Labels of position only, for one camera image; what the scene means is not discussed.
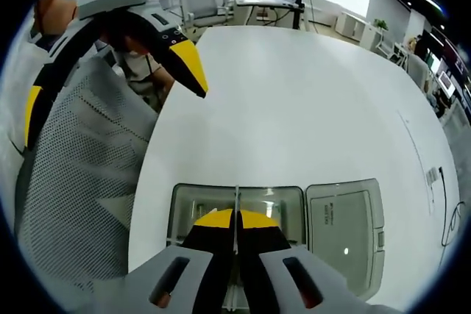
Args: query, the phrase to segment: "hand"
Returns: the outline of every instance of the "hand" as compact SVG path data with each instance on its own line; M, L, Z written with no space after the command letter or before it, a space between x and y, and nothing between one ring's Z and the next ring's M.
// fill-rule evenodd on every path
M61 35L77 16L77 2L75 0L39 0L35 7L34 28L45 35ZM106 35L100 39L108 43ZM142 55L149 53L132 38L126 36L124 42L130 51Z

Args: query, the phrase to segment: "container lid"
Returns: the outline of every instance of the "container lid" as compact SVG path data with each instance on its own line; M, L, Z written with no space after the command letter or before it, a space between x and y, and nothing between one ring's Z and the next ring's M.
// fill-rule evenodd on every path
M276 220L291 245L306 244L305 205L299 187L240 187L241 210ZM182 243L197 219L211 210L233 209L236 187L175 185L171 198L167 245Z
M384 264L384 217L376 179L306 190L308 248L347 279L364 300L380 287Z

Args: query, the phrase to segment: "office floor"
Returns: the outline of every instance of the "office floor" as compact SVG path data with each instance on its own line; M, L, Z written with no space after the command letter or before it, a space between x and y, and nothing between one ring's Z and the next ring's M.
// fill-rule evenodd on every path
M304 21L300 22L300 29L305 31ZM321 24L316 24L316 28L314 28L314 24L310 22L308 31L309 32L316 32L316 29L317 29L317 32L320 35L324 35L324 36L328 36L328 37L332 37L332 38L337 38L339 40L344 40L345 42L352 43L352 44L355 44L355 45L359 44L359 42L356 41L356 40L351 40L349 38L346 38L346 37L340 35L339 33L337 33L333 29L333 27L326 26L326 25L321 25Z

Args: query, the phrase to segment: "white table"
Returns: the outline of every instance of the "white table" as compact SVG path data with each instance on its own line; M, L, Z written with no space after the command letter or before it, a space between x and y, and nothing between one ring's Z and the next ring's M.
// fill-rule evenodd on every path
M292 28L294 14L299 10L297 4L275 4L271 0L230 0L233 5L235 25L260 25ZM258 8L263 8L272 13L273 19L261 21L257 19Z
M386 259L369 302L407 308L442 252L443 188L434 185L429 211L424 171L443 166L448 217L458 201L447 139L414 82L360 47L291 29L214 27L198 49L209 92L176 84L167 98L135 196L130 271L165 248L177 183L305 189L376 178Z

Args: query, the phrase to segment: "white cabinet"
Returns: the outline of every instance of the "white cabinet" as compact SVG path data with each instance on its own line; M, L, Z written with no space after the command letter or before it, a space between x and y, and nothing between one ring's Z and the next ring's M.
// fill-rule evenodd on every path
M360 47L368 51L375 51L381 40L380 30L372 25L366 25L360 40Z

